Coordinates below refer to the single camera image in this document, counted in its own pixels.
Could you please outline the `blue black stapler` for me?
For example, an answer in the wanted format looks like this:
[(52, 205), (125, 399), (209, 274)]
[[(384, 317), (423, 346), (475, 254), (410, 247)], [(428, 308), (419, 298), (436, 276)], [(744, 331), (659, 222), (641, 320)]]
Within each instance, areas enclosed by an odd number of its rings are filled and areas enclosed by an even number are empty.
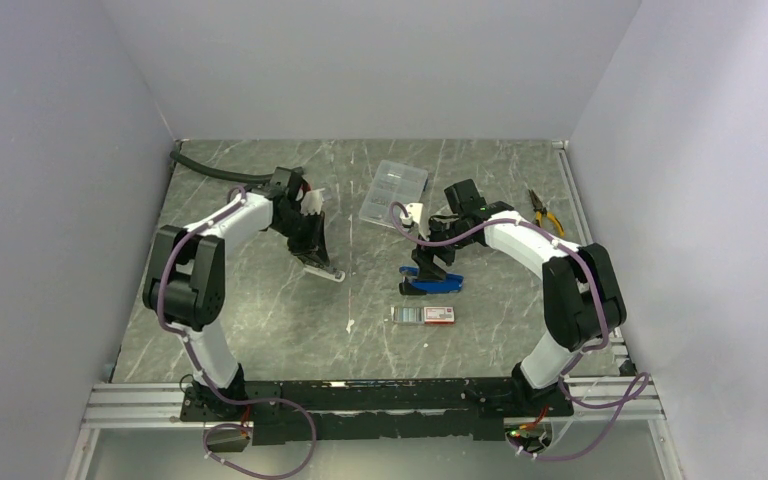
[(443, 280), (420, 280), (419, 269), (409, 266), (400, 267), (399, 273), (403, 280), (398, 290), (403, 296), (457, 293), (462, 290), (464, 282), (464, 277), (456, 274), (446, 274)]

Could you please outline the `small beige white stapler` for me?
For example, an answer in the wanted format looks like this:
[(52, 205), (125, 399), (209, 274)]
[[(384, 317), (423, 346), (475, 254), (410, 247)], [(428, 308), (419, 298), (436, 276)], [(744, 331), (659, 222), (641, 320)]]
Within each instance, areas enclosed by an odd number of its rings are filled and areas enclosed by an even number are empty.
[(324, 265), (312, 261), (303, 261), (304, 271), (308, 274), (324, 278), (335, 283), (345, 280), (345, 272), (331, 265)]

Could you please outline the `red white staples box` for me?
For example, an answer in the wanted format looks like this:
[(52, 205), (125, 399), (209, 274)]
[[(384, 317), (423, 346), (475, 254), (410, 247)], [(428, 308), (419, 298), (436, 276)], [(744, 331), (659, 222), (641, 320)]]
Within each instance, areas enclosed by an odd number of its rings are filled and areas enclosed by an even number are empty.
[(404, 307), (390, 309), (391, 321), (407, 325), (453, 325), (455, 312), (452, 307)]

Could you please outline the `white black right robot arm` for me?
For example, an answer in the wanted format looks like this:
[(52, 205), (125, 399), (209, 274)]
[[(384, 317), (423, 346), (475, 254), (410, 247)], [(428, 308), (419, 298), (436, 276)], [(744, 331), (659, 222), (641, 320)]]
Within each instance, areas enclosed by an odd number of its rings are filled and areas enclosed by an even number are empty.
[(458, 250), (477, 244), (507, 255), (542, 282), (545, 332), (512, 370), (510, 401), (524, 415), (537, 413), (558, 391), (563, 375), (586, 352), (606, 347), (627, 310), (610, 255), (597, 244), (578, 245), (548, 232), (511, 205), (489, 203), (471, 180), (444, 191), (450, 212), (429, 215), (423, 204), (390, 206), (402, 234), (416, 228), (414, 266), (401, 268), (403, 295), (458, 292), (463, 279), (446, 272)]

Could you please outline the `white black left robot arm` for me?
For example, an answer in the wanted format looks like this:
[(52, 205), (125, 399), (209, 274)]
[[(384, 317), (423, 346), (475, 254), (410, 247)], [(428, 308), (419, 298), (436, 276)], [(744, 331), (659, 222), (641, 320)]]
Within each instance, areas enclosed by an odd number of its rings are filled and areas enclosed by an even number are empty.
[(142, 301), (162, 330), (181, 342), (192, 366), (193, 391), (217, 417), (232, 420), (249, 402), (245, 373), (220, 324), (230, 253), (272, 230), (286, 240), (305, 272), (341, 282), (328, 255), (324, 194), (290, 169), (277, 168), (260, 186), (237, 185), (226, 203), (186, 226), (156, 232)]

